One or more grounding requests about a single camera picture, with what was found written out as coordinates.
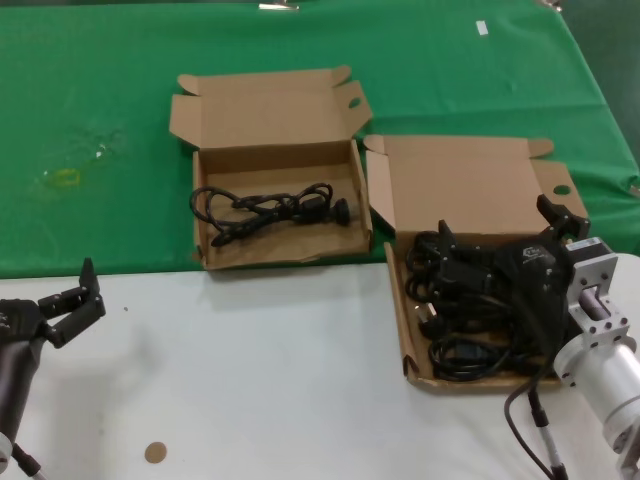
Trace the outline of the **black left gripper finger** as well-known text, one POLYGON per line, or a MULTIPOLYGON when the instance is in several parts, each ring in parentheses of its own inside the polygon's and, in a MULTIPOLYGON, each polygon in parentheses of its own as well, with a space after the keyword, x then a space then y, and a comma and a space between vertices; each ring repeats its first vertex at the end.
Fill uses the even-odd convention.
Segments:
POLYGON ((83 333, 106 314, 103 298, 95 295, 66 317, 50 326, 47 340, 60 349, 83 333))
POLYGON ((79 276, 79 285, 40 299, 38 306, 41 313, 71 313, 83 306, 100 303, 100 286, 94 265, 90 258, 86 258, 79 276))

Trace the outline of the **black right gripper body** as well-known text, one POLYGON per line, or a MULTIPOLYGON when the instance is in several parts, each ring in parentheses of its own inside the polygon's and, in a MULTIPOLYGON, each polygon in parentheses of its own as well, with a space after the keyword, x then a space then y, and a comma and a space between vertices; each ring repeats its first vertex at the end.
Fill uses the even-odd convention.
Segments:
POLYGON ((505 243, 494 252, 493 269, 511 304, 516 331, 553 371, 572 332, 569 274, 559 248, 532 239, 505 243))

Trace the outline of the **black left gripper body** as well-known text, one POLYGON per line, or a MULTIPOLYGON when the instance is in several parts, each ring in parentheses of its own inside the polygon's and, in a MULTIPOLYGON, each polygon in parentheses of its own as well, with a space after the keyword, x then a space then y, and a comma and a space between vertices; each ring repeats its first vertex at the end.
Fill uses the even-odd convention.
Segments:
POLYGON ((1 433, 16 438, 50 327, 37 303, 1 301, 1 433))

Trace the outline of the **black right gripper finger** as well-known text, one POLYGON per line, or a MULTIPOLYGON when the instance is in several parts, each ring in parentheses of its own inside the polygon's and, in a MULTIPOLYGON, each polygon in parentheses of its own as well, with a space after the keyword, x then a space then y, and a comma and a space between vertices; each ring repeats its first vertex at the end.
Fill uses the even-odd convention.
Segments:
POLYGON ((438 222, 440 277, 477 293, 491 293, 494 288, 496 248, 460 244, 444 220, 438 222))
POLYGON ((572 213, 564 204, 553 203, 541 194, 536 201, 538 212, 547 222, 547 227, 536 236, 541 245, 559 244, 565 238, 580 241, 587 237, 590 221, 572 213))

